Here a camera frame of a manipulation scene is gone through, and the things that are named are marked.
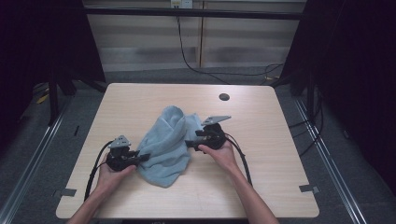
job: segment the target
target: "circular hole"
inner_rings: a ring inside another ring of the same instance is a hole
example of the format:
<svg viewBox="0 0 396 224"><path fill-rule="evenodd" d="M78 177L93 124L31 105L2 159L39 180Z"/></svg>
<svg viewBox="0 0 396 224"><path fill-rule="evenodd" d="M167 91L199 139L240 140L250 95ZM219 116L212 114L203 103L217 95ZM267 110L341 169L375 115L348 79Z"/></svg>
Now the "circular hole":
<svg viewBox="0 0 396 224"><path fill-rule="evenodd" d="M230 100L230 95L227 94L227 93L222 93L222 94L219 95L219 98L222 101L228 101L228 100Z"/></svg>

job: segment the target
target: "crumpled fabric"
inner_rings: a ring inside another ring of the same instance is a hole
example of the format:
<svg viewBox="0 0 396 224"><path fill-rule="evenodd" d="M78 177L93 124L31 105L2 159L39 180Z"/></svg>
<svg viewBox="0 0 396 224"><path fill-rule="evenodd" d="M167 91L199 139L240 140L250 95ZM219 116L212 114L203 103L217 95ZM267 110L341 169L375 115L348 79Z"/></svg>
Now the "crumpled fabric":
<svg viewBox="0 0 396 224"><path fill-rule="evenodd" d="M136 149L139 155L150 153L149 160L139 164L139 174L150 184L170 187L191 158L185 140L197 138L195 131L202 128L196 114L185 116L174 105L166 107Z"/></svg>

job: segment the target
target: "light wood tabletop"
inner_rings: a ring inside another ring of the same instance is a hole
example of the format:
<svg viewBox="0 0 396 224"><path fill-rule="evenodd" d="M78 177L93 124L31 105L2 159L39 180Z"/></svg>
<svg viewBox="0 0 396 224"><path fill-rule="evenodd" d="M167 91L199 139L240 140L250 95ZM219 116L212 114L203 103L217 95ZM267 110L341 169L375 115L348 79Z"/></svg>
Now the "light wood tabletop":
<svg viewBox="0 0 396 224"><path fill-rule="evenodd" d="M228 101L219 96L227 93ZM56 215L69 218L83 203L85 188L99 150L125 135L131 150L169 105L185 115L230 115L222 121L246 155L254 189L277 217L316 217L319 213L304 167L290 135L274 89L263 86L111 84L97 111L90 132L70 176ZM150 185L138 172L128 176L95 215L100 218L239 218L246 217L229 179L213 159L189 149L191 160L169 188ZM236 160L243 171L239 155ZM93 180L96 185L98 174Z"/></svg>

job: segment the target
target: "black cable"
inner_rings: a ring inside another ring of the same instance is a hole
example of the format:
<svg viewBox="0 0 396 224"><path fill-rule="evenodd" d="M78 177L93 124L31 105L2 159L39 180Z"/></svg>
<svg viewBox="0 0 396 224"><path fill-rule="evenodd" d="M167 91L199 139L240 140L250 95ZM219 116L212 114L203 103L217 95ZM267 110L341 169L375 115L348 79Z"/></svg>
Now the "black cable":
<svg viewBox="0 0 396 224"><path fill-rule="evenodd" d="M244 167L245 167L245 172L247 174L247 182L253 186L252 182L251 182L251 178L250 178L250 171L248 169L248 162L245 158L245 154L242 152L241 147L238 145L238 143L236 142L236 140L229 134L226 133L226 135L230 136L233 140L231 140L230 138L226 137L225 139L227 139L231 144L233 144L233 146L236 148L236 150L239 153L239 156L241 157L242 163L244 163Z"/></svg>
<svg viewBox="0 0 396 224"><path fill-rule="evenodd" d="M319 138L321 137L320 135L321 135L321 132L322 132L323 126L324 126L324 116L323 116L322 103L323 103L322 102L322 97L318 93L318 103L317 103L316 114L318 114L320 112L320 116L321 116L321 118L320 118L320 129L319 129L318 134L315 137L314 141L301 154L299 154L300 157L302 157L309 150L309 148L311 148L319 140Z"/></svg>
<svg viewBox="0 0 396 224"><path fill-rule="evenodd" d="M106 163L107 163L107 161L104 161L104 162L100 163L96 168L99 168L99 167L101 167L103 164L106 164Z"/></svg>
<svg viewBox="0 0 396 224"><path fill-rule="evenodd" d="M322 101L323 101L323 97L319 96L319 93L317 93L317 95L318 95L318 102L317 102L317 109L316 109L316 112L315 112L315 114L314 114L314 118L316 118L317 115L318 115L318 113L320 112L321 107L322 107L321 104L322 104ZM298 126L300 126L300 125L302 125L302 124L305 124L305 123L307 123L307 122L308 122L308 120L306 119L306 120L303 120L303 121L301 121L301 122L298 122L298 123L289 125L289 128L295 128L295 127L298 127Z"/></svg>
<svg viewBox="0 0 396 224"><path fill-rule="evenodd" d="M103 162L103 163L101 163L100 165L98 165L98 162L99 162L100 158L102 157L102 153L103 153L103 151L105 150L105 148L106 148L108 145L110 145L112 142L113 142L113 141L109 141L108 143L106 143L106 144L102 147L102 149L101 149L100 152L99 152L98 157L96 158L95 165L93 166L92 171L91 171L91 174L90 174L90 179L88 180L88 183L87 183L87 188L85 189L84 202L88 199L88 197L90 197L92 181L93 181L93 179L95 178L96 171L98 170L98 168L99 168L101 165L105 164L105 162Z"/></svg>
<svg viewBox="0 0 396 224"><path fill-rule="evenodd" d="M181 48L181 54L182 54L182 56L183 56L184 64L186 64L187 67L190 68L190 70L192 70L192 71L194 71L194 72L196 72L196 73L211 76L211 77L213 77L213 78L215 78L215 79L217 79L217 80L219 80L219 81L221 81L221 82L223 82L223 83L225 83L225 84L231 85L231 84L228 83L227 81L224 81L224 80L222 80L221 78L216 77L216 76L214 76L214 75L233 75L233 76L242 76L242 77L257 77L257 76L267 75L267 74L271 73L272 71L276 70L279 66L283 65L283 63L273 63L273 64L269 64L269 65L265 66L265 71L264 71L264 72L258 73L258 74L222 73L222 72L210 72L210 73L209 73L209 72L203 72L203 71L196 70L196 69L192 68L192 67L189 65L189 63L188 63L187 60L186 60L186 56L185 56L185 54L184 54L183 40L182 40L182 38L181 38L180 17L177 17L177 29L178 29L178 37L179 37L179 40L180 40L180 48ZM273 68L273 69L267 71L268 67L270 67L270 66L275 66L275 68Z"/></svg>

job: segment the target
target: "metal rail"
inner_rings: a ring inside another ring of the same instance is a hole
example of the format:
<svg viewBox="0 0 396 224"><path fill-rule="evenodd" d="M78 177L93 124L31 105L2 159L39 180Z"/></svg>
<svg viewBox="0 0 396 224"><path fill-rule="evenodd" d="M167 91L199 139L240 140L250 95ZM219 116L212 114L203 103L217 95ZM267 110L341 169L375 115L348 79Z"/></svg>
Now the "metal rail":
<svg viewBox="0 0 396 224"><path fill-rule="evenodd" d="M177 16L177 17L210 17L239 18L262 20L299 21L308 16L299 12L266 12L266 11L236 11L194 8L161 8L161 7L33 7L34 10L60 12L84 12L92 15L129 15L129 16Z"/></svg>
<svg viewBox="0 0 396 224"><path fill-rule="evenodd" d="M297 100L295 103L303 120L308 120L308 117L306 115L307 111L304 103L301 100ZM327 149L322 138L319 136L317 127L313 125L310 121L308 121L306 123L306 128L308 129L313 141L315 141L315 139L318 139L315 143L318 153L322 158L330 177L332 178L332 182L338 190L338 193L344 203L344 206L346 207L346 210L352 218L353 223L366 224L367 221L364 218L358 202L356 201L355 197L347 186L347 183L345 182L340 171L338 170L338 167L332 159L332 155L330 154L329 149Z"/></svg>
<svg viewBox="0 0 396 224"><path fill-rule="evenodd" d="M15 214L21 202L23 200L24 195L26 194L27 190L29 189L35 174L38 170L40 163L43 161L44 156L50 146L50 143L55 136L56 132L59 129L59 126L62 123L64 118L64 113L69 107L71 102L71 97L68 97L64 107L59 114L58 118L53 122L52 126L49 126L44 134L43 138L41 139L40 144L35 150L35 154L30 159L28 165L26 166L21 178L19 179L17 185L15 186L14 190L10 193L5 202L2 210L0 211L0 223L1 224L8 224L11 223L12 219L14 218Z"/></svg>

